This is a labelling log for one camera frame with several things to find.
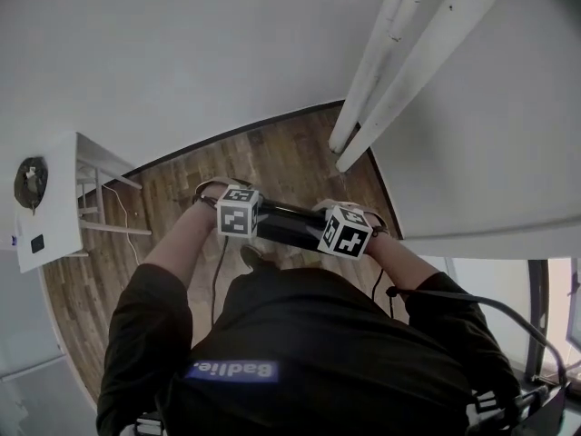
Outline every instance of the black sleeve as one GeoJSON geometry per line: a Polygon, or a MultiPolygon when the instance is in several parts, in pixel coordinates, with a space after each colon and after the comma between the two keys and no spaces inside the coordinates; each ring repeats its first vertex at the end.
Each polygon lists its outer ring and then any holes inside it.
{"type": "Polygon", "coordinates": [[[192,347],[185,286],[163,268],[140,265],[122,292],[109,327],[101,394],[100,436],[117,436],[145,411],[192,347]]]}
{"type": "MultiPolygon", "coordinates": [[[[466,293],[443,272],[424,281],[418,290],[466,293]]],[[[494,391],[506,403],[520,393],[507,357],[474,302],[411,294],[406,301],[409,325],[442,344],[465,369],[475,391],[494,391]]]]}

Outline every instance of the black shirt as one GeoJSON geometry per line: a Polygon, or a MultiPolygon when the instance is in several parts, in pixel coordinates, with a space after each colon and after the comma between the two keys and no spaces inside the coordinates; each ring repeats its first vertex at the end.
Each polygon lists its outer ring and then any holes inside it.
{"type": "MultiPolygon", "coordinates": [[[[464,292],[442,272],[419,289],[464,292]]],[[[332,272],[269,267],[232,282],[222,315],[191,349],[183,284],[141,265],[111,320],[99,434],[155,409],[170,436],[463,434],[471,390],[519,393],[477,305],[412,295],[406,308],[409,326],[332,272]]]]}

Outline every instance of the bracelet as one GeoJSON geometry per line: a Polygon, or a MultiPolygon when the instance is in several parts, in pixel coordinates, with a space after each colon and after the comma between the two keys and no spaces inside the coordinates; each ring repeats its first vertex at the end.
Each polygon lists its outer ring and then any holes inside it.
{"type": "Polygon", "coordinates": [[[213,210],[216,210],[216,202],[218,201],[213,197],[208,197],[206,195],[203,195],[202,193],[197,193],[192,198],[192,205],[194,205],[198,201],[202,201],[213,210]]]}
{"type": "Polygon", "coordinates": [[[385,226],[373,226],[371,229],[373,230],[373,233],[371,233],[371,236],[373,237],[378,237],[379,233],[385,233],[388,236],[391,236],[391,234],[389,234],[388,228],[385,226]]]}

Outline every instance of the table top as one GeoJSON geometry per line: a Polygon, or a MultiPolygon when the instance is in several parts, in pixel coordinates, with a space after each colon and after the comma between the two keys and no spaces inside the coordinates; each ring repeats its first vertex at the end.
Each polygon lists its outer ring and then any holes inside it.
{"type": "Polygon", "coordinates": [[[76,198],[77,134],[68,133],[43,154],[48,180],[43,200],[32,210],[14,198],[16,250],[21,273],[83,249],[76,198]],[[31,241],[43,236],[33,253],[31,241]]]}

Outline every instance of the white cube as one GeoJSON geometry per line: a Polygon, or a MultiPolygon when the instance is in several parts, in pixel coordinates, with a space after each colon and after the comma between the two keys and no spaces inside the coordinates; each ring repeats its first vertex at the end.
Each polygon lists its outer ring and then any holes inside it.
{"type": "Polygon", "coordinates": [[[256,235],[259,192],[229,185],[216,203],[218,234],[250,239],[256,235]]]}
{"type": "Polygon", "coordinates": [[[359,209],[335,205],[319,242],[321,252],[358,260],[365,252],[373,229],[359,209]]]}

